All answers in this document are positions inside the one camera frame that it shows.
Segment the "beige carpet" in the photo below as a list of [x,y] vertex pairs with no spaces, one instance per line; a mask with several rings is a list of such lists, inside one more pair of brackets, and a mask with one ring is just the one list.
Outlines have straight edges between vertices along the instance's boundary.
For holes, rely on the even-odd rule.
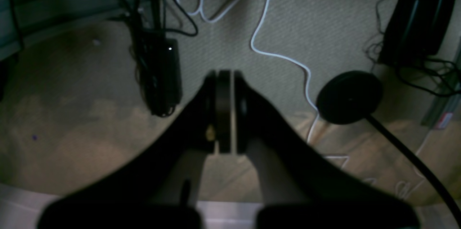
[[[205,0],[213,15],[227,0]],[[239,69],[286,116],[303,137],[314,114],[303,96],[305,74],[287,61],[252,52],[249,39],[265,0],[242,0],[216,24],[199,17],[198,37],[179,40],[184,106],[211,69]],[[311,98],[334,76],[349,70],[369,70],[362,46],[376,32],[378,0],[271,0],[256,46],[299,60],[313,71]],[[197,0],[181,0],[193,10]],[[387,23],[395,0],[382,5]],[[169,14],[168,25],[179,27]],[[461,30],[457,1],[440,57],[456,52]],[[183,28],[190,30],[184,19]],[[100,45],[92,40],[99,39]],[[66,194],[122,166],[148,147],[175,118],[150,116],[135,82],[125,24],[102,22],[36,44],[20,61],[0,104],[0,181],[28,190]],[[385,83],[385,99],[376,114],[412,150],[427,132],[419,125],[432,97],[398,83],[387,68],[376,74]],[[454,133],[458,121],[452,122]],[[350,126],[320,123],[314,136],[322,153],[348,153],[346,170],[359,178],[377,178],[376,187],[393,193],[399,180],[417,183],[411,166],[364,122]],[[456,147],[445,139],[444,149]],[[460,180],[456,156],[441,169],[450,185]],[[210,157],[205,165],[201,200],[261,201],[256,172],[245,157]],[[459,188],[454,193],[461,196]],[[415,193],[415,204],[438,201],[428,186]]]

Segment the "floor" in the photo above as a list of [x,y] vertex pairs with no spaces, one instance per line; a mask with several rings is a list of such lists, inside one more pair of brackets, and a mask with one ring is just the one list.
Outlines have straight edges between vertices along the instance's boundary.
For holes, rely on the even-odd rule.
[[[59,196],[36,193],[0,184],[0,228],[33,229],[46,206]],[[208,229],[254,228],[260,203],[199,201],[196,209]],[[423,229],[456,229],[456,221],[444,204],[417,207]]]
[[[184,0],[184,4],[191,9],[195,1]],[[310,92],[315,99],[334,76],[370,69],[372,64],[361,50],[362,43],[375,32],[376,1],[274,0],[257,43],[308,64],[313,70]],[[224,2],[206,0],[211,5],[206,9],[214,12],[214,5]],[[215,25],[197,18],[199,37],[177,37],[184,98],[176,113],[166,119],[150,116],[140,98],[135,63],[129,54],[130,34],[123,23],[95,23],[21,52],[0,104],[0,182],[65,195],[99,180],[151,145],[211,69],[242,70],[250,85],[305,138],[315,115],[303,96],[304,73],[283,60],[249,50],[249,37],[263,4],[264,0],[243,0]],[[392,5],[389,8],[383,11],[389,13]],[[458,3],[453,19],[459,19],[460,9]],[[278,20],[284,15],[290,17]],[[293,23],[291,19],[301,20]],[[173,20],[171,24],[179,25]],[[461,22],[454,22],[448,30],[441,50],[447,59],[456,52],[460,28]],[[420,121],[433,97],[402,85],[385,67],[377,66],[374,73],[385,85],[376,118],[413,151],[427,137],[420,157],[454,197],[461,198],[461,109],[445,130],[428,134]],[[372,186],[389,194],[396,193],[399,181],[409,182],[410,190],[421,181],[412,165],[364,121],[348,126],[320,121],[313,147],[321,154],[348,154],[346,172],[369,179]],[[342,165],[341,160],[332,161]],[[199,198],[260,202],[257,173],[246,157],[210,156]],[[416,206],[441,201],[427,182],[407,200]]]

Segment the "black disc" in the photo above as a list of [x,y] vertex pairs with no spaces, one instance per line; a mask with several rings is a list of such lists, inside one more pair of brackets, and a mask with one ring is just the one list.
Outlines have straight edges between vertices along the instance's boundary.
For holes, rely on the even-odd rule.
[[330,80],[317,97],[320,116],[333,124],[351,124],[373,113],[382,99],[375,75],[350,71]]

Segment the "black pole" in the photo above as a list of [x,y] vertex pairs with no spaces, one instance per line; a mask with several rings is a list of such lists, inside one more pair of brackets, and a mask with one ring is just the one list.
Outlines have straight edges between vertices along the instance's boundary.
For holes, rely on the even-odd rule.
[[458,226],[461,228],[461,211],[453,197],[450,195],[445,186],[443,186],[440,180],[438,180],[432,171],[423,162],[421,162],[421,160],[415,154],[413,154],[410,149],[408,149],[402,142],[400,142],[397,137],[391,134],[380,122],[374,119],[374,117],[372,117],[370,114],[367,114],[365,119],[367,119],[367,121],[370,122],[372,126],[374,126],[382,135],[384,135],[387,140],[389,140],[401,153],[403,153],[403,155],[405,155],[405,157],[407,157],[407,159],[410,160],[410,162],[413,163],[413,165],[418,168],[418,170],[420,170],[420,172],[426,177],[429,183],[433,185],[434,189],[441,196],[443,201],[445,201],[448,209],[450,209],[451,213],[455,217]]

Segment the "white cable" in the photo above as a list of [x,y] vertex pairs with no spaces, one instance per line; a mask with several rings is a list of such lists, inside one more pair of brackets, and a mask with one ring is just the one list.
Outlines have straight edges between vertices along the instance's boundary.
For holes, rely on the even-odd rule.
[[[200,14],[200,16],[201,16],[201,18],[203,19],[204,22],[216,23],[217,21],[222,19],[227,14],[227,12],[229,12],[229,10],[231,10],[240,0],[232,0],[231,2],[229,2],[229,4],[223,10],[218,12],[215,17],[212,17],[210,19],[207,18],[205,16],[205,13],[203,12],[203,1],[204,0],[199,0],[199,4],[197,6],[197,9],[194,12],[188,12],[188,14],[190,16]],[[262,25],[264,23],[264,19],[265,19],[266,13],[267,13],[267,9],[269,7],[269,2],[270,2],[270,0],[265,1],[264,11],[262,13],[262,16],[261,16],[261,19],[259,21],[259,24],[256,27],[255,32],[253,33],[253,35],[251,37],[250,46],[251,46],[251,49],[256,53],[259,53],[259,54],[262,54],[262,55],[267,55],[267,56],[272,56],[272,57],[278,57],[278,58],[281,58],[281,59],[284,59],[284,60],[288,60],[288,61],[298,65],[299,67],[303,68],[306,71],[306,73],[307,73],[307,81],[306,81],[306,87],[305,87],[304,92],[305,92],[305,95],[306,95],[306,100],[308,101],[309,105],[316,111],[316,118],[314,119],[313,123],[311,124],[311,127],[309,128],[309,134],[308,134],[308,138],[307,138],[307,142],[309,143],[311,135],[312,135],[312,131],[313,131],[314,126],[316,125],[316,123],[318,121],[318,118],[319,118],[318,109],[317,109],[316,105],[311,101],[311,99],[309,97],[309,84],[310,84],[310,80],[311,80],[311,76],[312,76],[311,70],[306,65],[298,62],[297,60],[293,60],[292,58],[289,58],[289,57],[286,57],[286,56],[283,56],[283,55],[280,55],[280,54],[264,52],[264,51],[258,50],[255,47],[255,38],[256,38],[260,28],[262,27]]]
[[[418,154],[420,154],[421,150],[424,148],[424,146],[428,142],[428,138],[431,135],[431,133],[432,133],[432,130],[429,130],[428,133],[426,134],[426,136],[424,137],[423,142],[421,143],[418,150],[415,152],[416,156]],[[404,180],[399,181],[395,185],[395,197],[396,198],[402,199],[402,200],[407,200],[410,197],[411,193],[413,193],[415,190],[417,190],[426,181],[425,176],[423,176],[417,170],[417,168],[414,167],[414,166],[413,166],[413,171],[416,173],[416,175],[418,175],[420,178],[422,178],[422,180],[418,184],[416,184],[416,186],[414,186],[412,189],[410,189],[411,183],[409,183],[407,181],[404,181]]]
[[342,165],[340,170],[342,170],[344,167],[346,167],[347,162],[349,162],[349,155],[347,154],[329,154],[329,155],[322,155],[325,159],[346,159]]
[[367,181],[370,181],[370,185],[374,185],[376,183],[377,179],[376,178],[365,178],[362,180],[363,183],[367,183]]

